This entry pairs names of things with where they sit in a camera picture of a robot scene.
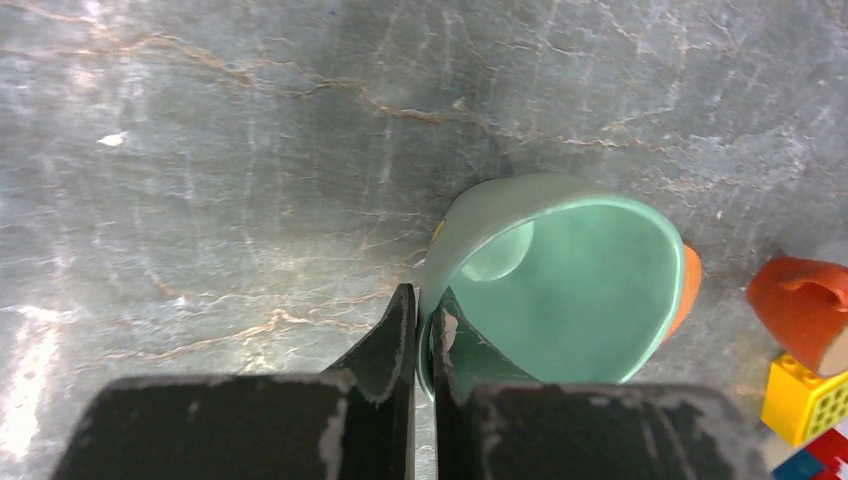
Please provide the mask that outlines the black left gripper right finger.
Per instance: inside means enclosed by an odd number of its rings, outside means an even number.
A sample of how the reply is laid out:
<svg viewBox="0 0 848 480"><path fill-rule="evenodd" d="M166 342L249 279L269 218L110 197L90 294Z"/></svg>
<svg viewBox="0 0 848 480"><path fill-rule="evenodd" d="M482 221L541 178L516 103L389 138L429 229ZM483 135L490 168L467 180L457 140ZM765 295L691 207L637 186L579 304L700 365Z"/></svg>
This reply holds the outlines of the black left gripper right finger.
<svg viewBox="0 0 848 480"><path fill-rule="evenodd" d="M484 338L452 289L432 315L430 345L438 477L479 479L484 436L479 417L486 407L475 399L474 389L537 380Z"/></svg>

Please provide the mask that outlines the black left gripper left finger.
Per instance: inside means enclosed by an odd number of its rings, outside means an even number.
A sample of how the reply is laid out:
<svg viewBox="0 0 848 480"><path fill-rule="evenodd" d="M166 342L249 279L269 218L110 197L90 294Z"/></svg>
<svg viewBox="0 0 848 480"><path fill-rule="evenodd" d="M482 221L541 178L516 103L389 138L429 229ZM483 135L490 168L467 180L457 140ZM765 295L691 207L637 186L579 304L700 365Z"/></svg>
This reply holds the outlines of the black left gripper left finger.
<svg viewBox="0 0 848 480"><path fill-rule="evenodd" d="M414 476L415 328L415 290L401 283L380 321L328 368L355 379L347 396L341 479Z"/></svg>

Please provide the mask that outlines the teal green cup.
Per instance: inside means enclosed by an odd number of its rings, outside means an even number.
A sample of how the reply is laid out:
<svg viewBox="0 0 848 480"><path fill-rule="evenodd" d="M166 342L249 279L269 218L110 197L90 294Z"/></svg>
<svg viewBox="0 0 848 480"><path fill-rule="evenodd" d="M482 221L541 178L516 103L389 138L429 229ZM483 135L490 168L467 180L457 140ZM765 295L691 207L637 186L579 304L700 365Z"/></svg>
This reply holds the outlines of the teal green cup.
<svg viewBox="0 0 848 480"><path fill-rule="evenodd" d="M677 228L631 197L562 173L478 184L451 204L421 270L419 383L435 396L431 322L447 289L537 381L623 383L664 341L684 265Z"/></svg>

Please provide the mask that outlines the orange round coaster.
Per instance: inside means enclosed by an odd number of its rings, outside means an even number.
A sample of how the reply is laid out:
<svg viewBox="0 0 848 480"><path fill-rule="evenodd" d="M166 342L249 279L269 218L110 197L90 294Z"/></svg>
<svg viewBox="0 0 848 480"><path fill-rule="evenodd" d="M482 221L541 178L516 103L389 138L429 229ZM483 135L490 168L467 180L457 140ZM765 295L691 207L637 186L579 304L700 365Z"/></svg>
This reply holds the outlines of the orange round coaster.
<svg viewBox="0 0 848 480"><path fill-rule="evenodd" d="M695 304L700 290L703 278L702 262L699 255L688 244L684 245L684 262L684 280L679 308L664 337L664 341L668 340L686 319Z"/></svg>

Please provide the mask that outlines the small orange cup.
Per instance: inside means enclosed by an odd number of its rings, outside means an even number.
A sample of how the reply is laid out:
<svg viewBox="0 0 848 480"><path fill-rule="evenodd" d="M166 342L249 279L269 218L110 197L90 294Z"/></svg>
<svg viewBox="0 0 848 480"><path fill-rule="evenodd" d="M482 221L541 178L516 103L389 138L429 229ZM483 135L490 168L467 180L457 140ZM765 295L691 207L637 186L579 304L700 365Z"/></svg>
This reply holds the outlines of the small orange cup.
<svg viewBox="0 0 848 480"><path fill-rule="evenodd" d="M776 342L817 376L847 371L847 267L782 256L751 280L746 298Z"/></svg>

